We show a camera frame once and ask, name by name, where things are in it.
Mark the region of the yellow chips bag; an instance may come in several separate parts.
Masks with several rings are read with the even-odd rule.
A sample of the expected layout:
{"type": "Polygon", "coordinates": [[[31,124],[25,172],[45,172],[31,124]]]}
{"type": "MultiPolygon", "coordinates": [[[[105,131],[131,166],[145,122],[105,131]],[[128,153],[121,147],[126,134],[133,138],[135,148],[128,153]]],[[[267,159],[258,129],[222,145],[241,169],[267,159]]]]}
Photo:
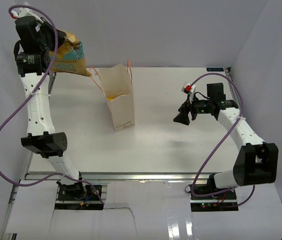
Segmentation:
{"type": "Polygon", "coordinates": [[[65,41],[57,50],[56,60],[51,71],[90,77],[91,74],[86,68],[82,42],[70,32],[65,32],[65,34],[65,41]]]}

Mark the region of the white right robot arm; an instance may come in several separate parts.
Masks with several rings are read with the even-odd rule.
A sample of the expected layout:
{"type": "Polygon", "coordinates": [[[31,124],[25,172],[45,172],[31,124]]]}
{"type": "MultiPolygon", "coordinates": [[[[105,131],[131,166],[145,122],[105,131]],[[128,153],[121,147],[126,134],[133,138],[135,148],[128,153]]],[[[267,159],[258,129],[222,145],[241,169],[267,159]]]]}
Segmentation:
{"type": "Polygon", "coordinates": [[[227,188],[271,184],[276,180],[278,147],[266,143],[241,117],[235,101],[226,99],[222,83],[207,85],[207,98],[198,99],[195,86],[186,83],[182,91],[188,95],[179,108],[174,122],[189,125],[198,114],[210,114],[230,131],[238,148],[238,156],[231,170],[214,174],[206,187],[207,195],[216,200],[227,188]]]}

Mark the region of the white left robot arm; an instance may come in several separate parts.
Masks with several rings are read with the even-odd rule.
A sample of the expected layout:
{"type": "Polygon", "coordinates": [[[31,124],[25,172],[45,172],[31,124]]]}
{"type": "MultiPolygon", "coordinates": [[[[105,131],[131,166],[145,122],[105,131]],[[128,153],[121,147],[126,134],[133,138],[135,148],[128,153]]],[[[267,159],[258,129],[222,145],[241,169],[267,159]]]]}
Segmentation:
{"type": "Polygon", "coordinates": [[[59,184],[80,200],[86,195],[86,187],[77,182],[82,179],[81,173],[65,157],[67,136],[54,128],[49,98],[51,71],[91,75],[85,69],[83,45],[75,35],[54,30],[44,18],[35,15],[21,16],[15,25],[20,39],[14,55],[28,111],[27,136],[21,139],[22,146],[49,161],[61,174],[59,184]]]}

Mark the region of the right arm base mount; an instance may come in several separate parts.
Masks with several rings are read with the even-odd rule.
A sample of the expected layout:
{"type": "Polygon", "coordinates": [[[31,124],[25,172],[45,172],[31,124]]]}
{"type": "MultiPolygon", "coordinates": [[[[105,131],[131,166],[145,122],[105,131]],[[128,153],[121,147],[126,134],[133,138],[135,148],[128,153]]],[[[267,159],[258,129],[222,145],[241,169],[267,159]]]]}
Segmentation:
{"type": "Polygon", "coordinates": [[[190,195],[191,211],[195,212],[228,212],[238,211],[235,191],[212,195],[208,197],[195,197],[190,192],[191,185],[187,185],[184,191],[190,195]]]}

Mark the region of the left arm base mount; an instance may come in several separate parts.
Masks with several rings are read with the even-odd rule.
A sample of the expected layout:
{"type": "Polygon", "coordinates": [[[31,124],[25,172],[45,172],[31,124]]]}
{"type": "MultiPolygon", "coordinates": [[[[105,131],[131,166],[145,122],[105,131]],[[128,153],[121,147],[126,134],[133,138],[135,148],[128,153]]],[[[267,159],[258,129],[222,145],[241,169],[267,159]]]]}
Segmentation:
{"type": "Polygon", "coordinates": [[[94,185],[95,190],[90,185],[85,185],[85,189],[66,191],[59,187],[55,202],[56,210],[82,210],[82,211],[101,211],[103,204],[99,197],[102,196],[102,186],[94,185]]]}

